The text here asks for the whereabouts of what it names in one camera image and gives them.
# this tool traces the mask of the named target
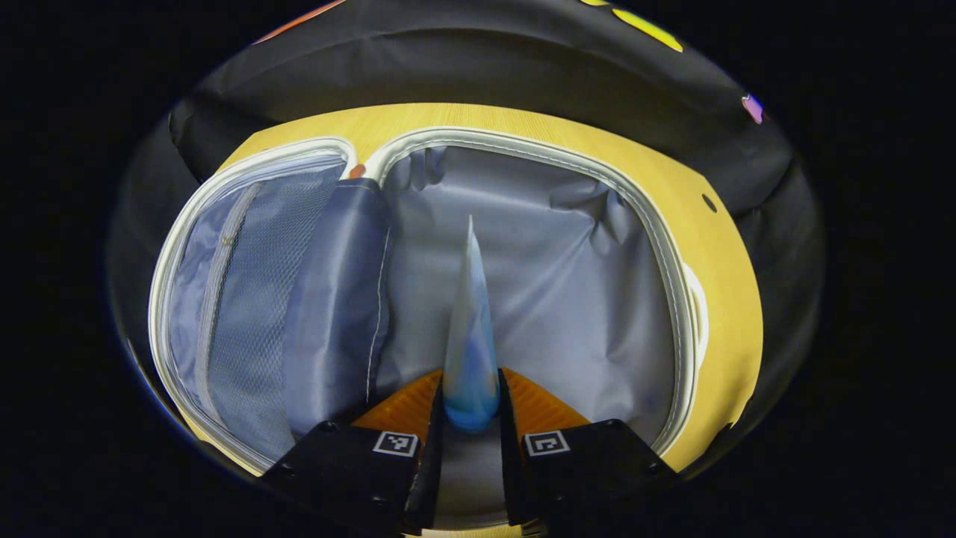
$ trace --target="grey fabric lining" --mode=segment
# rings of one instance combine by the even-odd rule
[[[236,237],[239,235],[239,230],[246,218],[246,211],[249,210],[252,200],[255,199],[260,189],[262,189],[262,184],[258,183],[243,190],[239,200],[232,206],[228,217],[226,217],[223,231],[219,236],[219,243],[212,254],[209,276],[206,281],[206,293],[203,298],[203,308],[197,325],[199,334],[196,343],[196,392],[199,395],[199,402],[203,410],[217,422],[222,422],[223,419],[216,411],[216,406],[212,401],[212,392],[209,390],[209,348],[212,344],[212,328],[215,325],[223,280],[226,277],[226,270]]]
[[[180,381],[189,398],[211,415],[215,414],[214,410],[202,405],[196,386],[196,350],[212,259],[220,244],[223,226],[241,195],[238,191],[225,196],[196,219],[177,267],[167,314],[169,345]]]
[[[209,351],[209,389],[229,430],[270,460],[294,444],[282,341],[293,281],[343,167],[263,184],[235,241]]]
[[[480,149],[416,150],[386,173],[382,191],[396,224],[380,395],[442,366],[472,214],[498,365],[591,420],[625,420],[653,443],[673,407],[674,332],[634,209],[580,172]],[[500,462],[500,450],[490,432],[445,436],[436,523],[503,517],[488,514],[504,506],[500,472],[488,465]]]
[[[367,403],[389,316],[388,207],[370,179],[339,181],[293,284],[282,346],[294,436]]]

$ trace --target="black background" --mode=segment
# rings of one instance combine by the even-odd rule
[[[25,345],[5,362],[28,366],[4,376],[14,535],[337,533],[187,449],[126,367],[102,292],[133,144],[215,65],[317,4],[8,7],[6,146],[27,164],[6,170],[7,239],[35,262],[7,282]],[[726,458],[622,516],[627,534],[952,535],[953,8],[627,4],[772,111],[806,158],[829,256],[819,337],[791,388]]]

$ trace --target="orange gripper pad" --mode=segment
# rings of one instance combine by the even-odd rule
[[[397,434],[415,434],[421,440],[419,447],[424,447],[428,438],[428,424],[431,422],[431,405],[441,379],[442,371],[435,370],[409,383],[360,416],[352,425]]]
[[[511,393],[511,408],[514,411],[514,427],[518,439],[525,434],[552,432],[591,423],[531,379],[507,368],[501,370],[505,373],[508,391]]]

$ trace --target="yellow sticker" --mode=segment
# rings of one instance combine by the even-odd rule
[[[684,47],[682,47],[681,44],[677,42],[677,39],[674,39],[673,35],[668,34],[667,32],[645,21],[644,19],[638,17],[632,12],[624,11],[624,10],[612,10],[612,11],[614,12],[615,15],[618,16],[620,20],[626,22],[627,24],[633,26],[634,28],[637,28],[641,32],[644,32],[645,34],[650,35],[651,37],[657,39],[658,41],[660,41],[664,45],[667,45],[671,49],[674,49],[675,51],[679,53],[682,53],[684,51]]]

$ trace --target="mesh pocket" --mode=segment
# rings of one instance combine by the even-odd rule
[[[281,360],[289,297],[340,174],[336,167],[262,184],[223,276],[209,345],[209,393],[228,429],[271,460],[294,443]]]

